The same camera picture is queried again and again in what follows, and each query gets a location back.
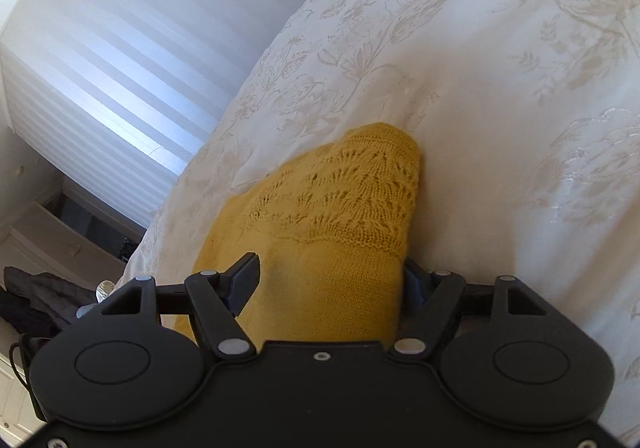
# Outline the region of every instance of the screw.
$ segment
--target screw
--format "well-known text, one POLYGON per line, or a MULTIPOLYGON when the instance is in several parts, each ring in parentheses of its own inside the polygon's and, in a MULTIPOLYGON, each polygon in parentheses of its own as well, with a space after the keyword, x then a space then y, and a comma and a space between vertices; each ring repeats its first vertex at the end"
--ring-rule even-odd
POLYGON ((229 338, 218 344, 218 350, 228 356, 239 356, 248 352, 250 348, 249 342, 241 338, 229 338))
POLYGON ((66 443, 62 439, 49 439, 47 448, 68 448, 66 443))
POLYGON ((421 341, 418 338, 403 338, 395 342, 394 348, 396 351, 400 352, 400 354, 412 356, 415 354, 422 354, 426 350, 427 346, 424 344, 424 341, 421 341))
POLYGON ((331 359, 331 354, 329 352, 316 352, 314 359, 316 362, 328 362, 331 359))

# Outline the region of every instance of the folded sweater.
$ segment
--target folded sweater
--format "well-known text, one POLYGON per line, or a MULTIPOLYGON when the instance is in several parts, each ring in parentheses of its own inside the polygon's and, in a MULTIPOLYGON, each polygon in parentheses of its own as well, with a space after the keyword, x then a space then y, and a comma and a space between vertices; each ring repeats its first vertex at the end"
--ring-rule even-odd
MULTIPOLYGON (((393 341, 420 156, 384 123, 290 160, 230 198, 194 272, 260 258, 260 284, 238 322, 265 340, 393 341)), ((176 330, 191 335, 186 317, 176 330)))

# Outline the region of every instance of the white bedspread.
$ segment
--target white bedspread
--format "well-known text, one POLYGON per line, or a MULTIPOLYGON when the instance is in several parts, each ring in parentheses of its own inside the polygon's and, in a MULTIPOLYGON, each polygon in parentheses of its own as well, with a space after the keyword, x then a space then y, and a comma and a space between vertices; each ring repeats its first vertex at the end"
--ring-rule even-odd
POLYGON ((356 126, 423 153, 411 257, 515 274, 611 355, 640 440, 640 0, 308 0, 180 176, 125 279, 190 274, 231 193, 356 126))

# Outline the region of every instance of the yellow sweater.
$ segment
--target yellow sweater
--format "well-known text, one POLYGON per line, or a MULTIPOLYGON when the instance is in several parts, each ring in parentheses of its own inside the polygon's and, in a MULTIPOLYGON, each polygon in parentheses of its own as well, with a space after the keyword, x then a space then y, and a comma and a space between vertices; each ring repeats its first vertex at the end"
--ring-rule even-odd
MULTIPOLYGON (((238 322, 265 340, 381 340, 396 334, 402 263, 420 156, 407 134, 383 123, 281 166, 230 198, 194 272, 260 258, 260 284, 238 322)), ((176 329, 191 335, 188 319, 176 329)))

